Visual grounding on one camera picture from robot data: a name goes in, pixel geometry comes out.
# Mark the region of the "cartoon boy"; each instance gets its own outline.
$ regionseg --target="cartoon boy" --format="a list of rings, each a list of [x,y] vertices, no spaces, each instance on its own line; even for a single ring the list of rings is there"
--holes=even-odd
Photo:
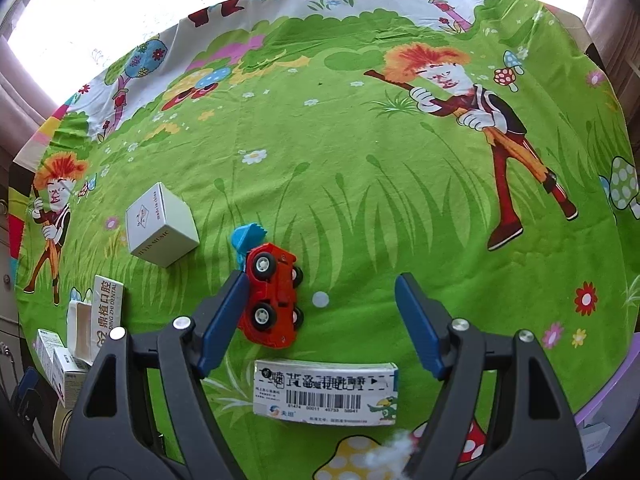
[[[577,218],[578,210],[558,184],[556,174],[546,167],[525,138],[527,129],[511,107],[494,92],[474,84],[464,66],[470,58],[455,48],[432,47],[425,43],[399,45],[386,53],[385,77],[396,83],[409,83],[419,76],[451,94],[446,101],[436,99],[421,87],[414,87],[410,96],[418,110],[438,117],[455,115],[458,124],[482,131],[494,156],[495,187],[500,206],[500,223],[489,236],[490,251],[520,236],[520,218],[513,209],[507,181],[507,159],[523,164],[551,193],[567,220]]]
[[[77,160],[76,154],[73,152],[56,153],[44,161],[33,180],[33,187],[36,191],[47,189],[50,211],[44,211],[43,201],[36,193],[31,216],[36,224],[43,225],[42,235],[45,239],[45,248],[35,269],[33,269],[31,281],[24,288],[24,291],[27,294],[33,294],[40,268],[48,259],[51,267],[53,303],[56,306],[60,303],[58,293],[60,254],[71,219],[68,205],[69,197],[71,197],[76,180],[84,175],[87,165],[85,160]]]

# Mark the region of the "barcode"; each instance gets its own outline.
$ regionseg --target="barcode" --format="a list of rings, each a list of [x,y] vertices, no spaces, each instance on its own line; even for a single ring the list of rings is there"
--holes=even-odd
[[[287,404],[311,406],[314,408],[343,408],[345,410],[359,410],[362,405],[362,396],[347,394],[320,394],[317,392],[287,390]]]

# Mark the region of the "red toy car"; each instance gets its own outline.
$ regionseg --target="red toy car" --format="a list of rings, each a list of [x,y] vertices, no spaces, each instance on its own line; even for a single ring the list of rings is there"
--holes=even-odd
[[[246,338],[271,348],[286,348],[296,340],[304,315],[296,305],[295,288],[302,283],[296,257],[268,243],[249,251],[245,272],[251,291],[238,328]]]

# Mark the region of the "cartoon tablecloth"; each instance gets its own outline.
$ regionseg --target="cartoon tablecloth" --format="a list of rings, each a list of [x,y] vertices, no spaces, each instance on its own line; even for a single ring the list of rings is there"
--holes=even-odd
[[[158,181],[200,235],[167,269],[130,256],[123,226]],[[259,222],[298,257],[297,341],[274,351],[237,332],[204,383],[251,480],[387,478],[362,454],[394,430],[253,415],[257,357],[394,362],[395,428],[422,431],[439,384],[394,304],[399,272],[482,330],[533,330],[576,411],[620,364],[638,312],[624,118],[605,75],[535,0],[232,0],[194,12],[60,107],[18,156],[10,193],[30,340],[37,328],[64,337],[66,304],[95,274],[125,283],[133,332],[190,313],[236,266],[241,224]],[[482,451],[493,378],[464,460]]]

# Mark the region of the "orange hair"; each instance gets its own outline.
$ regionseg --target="orange hair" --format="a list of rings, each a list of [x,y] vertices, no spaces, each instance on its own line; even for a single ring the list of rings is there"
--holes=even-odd
[[[466,64],[471,58],[465,52],[450,46],[431,46],[412,43],[393,47],[385,54],[385,77],[394,83],[408,83],[416,72],[426,65],[443,63]]]
[[[55,153],[42,163],[33,179],[33,185],[36,189],[45,189],[51,180],[78,180],[82,178],[88,166],[89,163],[86,160],[78,160],[74,152]]]

